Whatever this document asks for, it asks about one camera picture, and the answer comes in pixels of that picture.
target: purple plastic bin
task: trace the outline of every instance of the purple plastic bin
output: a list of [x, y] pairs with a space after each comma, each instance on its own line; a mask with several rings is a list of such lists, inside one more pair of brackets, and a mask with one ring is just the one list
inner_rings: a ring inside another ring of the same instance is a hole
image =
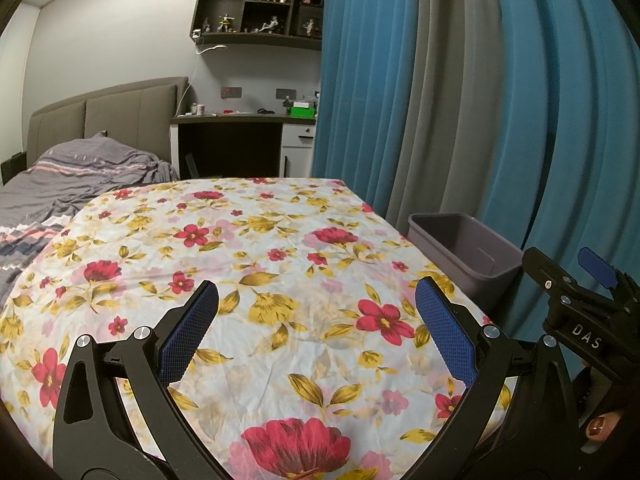
[[409, 241], [489, 314], [522, 266], [522, 251], [462, 213], [409, 216]]

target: headboard panel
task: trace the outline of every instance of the headboard panel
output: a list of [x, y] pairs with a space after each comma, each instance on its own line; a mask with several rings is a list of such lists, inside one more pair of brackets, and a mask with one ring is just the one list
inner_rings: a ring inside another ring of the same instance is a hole
[[71, 97], [35, 111], [27, 136], [28, 166], [60, 142], [92, 137], [101, 130], [127, 146], [171, 160], [169, 120], [187, 84], [186, 77], [139, 81]]

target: silver screw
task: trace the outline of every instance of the silver screw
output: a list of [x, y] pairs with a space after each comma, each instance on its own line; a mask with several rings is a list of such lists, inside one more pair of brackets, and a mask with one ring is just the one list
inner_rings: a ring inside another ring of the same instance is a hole
[[76, 344], [80, 348], [87, 346], [90, 342], [91, 342], [91, 336], [88, 336], [87, 334], [81, 335], [78, 339], [76, 339]]
[[556, 341], [556, 338], [553, 337], [552, 335], [545, 335], [542, 338], [542, 342], [547, 345], [549, 348], [553, 348], [554, 346], [556, 346], [558, 344], [558, 342]]
[[498, 339], [500, 337], [500, 329], [495, 325], [487, 325], [482, 331], [489, 339]]
[[151, 329], [148, 326], [139, 326], [133, 333], [133, 337], [136, 339], [146, 339], [151, 334]]

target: blue gripper pad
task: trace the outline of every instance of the blue gripper pad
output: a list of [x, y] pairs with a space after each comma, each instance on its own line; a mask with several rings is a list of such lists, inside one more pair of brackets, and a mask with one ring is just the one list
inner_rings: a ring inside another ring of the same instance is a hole
[[616, 288], [618, 286], [616, 270], [590, 248], [583, 247], [580, 249], [578, 263], [604, 288]]
[[187, 311], [176, 324], [158, 355], [158, 379], [163, 388], [182, 379], [202, 338], [218, 313], [218, 289], [213, 283], [185, 305]]
[[470, 388], [478, 373], [474, 346], [434, 286], [437, 285], [431, 285], [426, 279], [418, 282], [415, 307], [451, 375]]

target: gray wall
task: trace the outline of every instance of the gray wall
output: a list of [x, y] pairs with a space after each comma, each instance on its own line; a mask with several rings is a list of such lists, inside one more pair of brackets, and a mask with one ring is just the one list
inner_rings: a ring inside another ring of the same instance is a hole
[[20, 4], [0, 36], [0, 161], [22, 151], [22, 85], [39, 11]]
[[[23, 134], [31, 114], [52, 102], [118, 84], [166, 76], [193, 79], [208, 110], [280, 113], [276, 88], [298, 96], [319, 89], [320, 54], [259, 45], [230, 45], [198, 57], [190, 38], [196, 0], [54, 0], [43, 7], [27, 61]], [[222, 100], [221, 86], [242, 98]]]

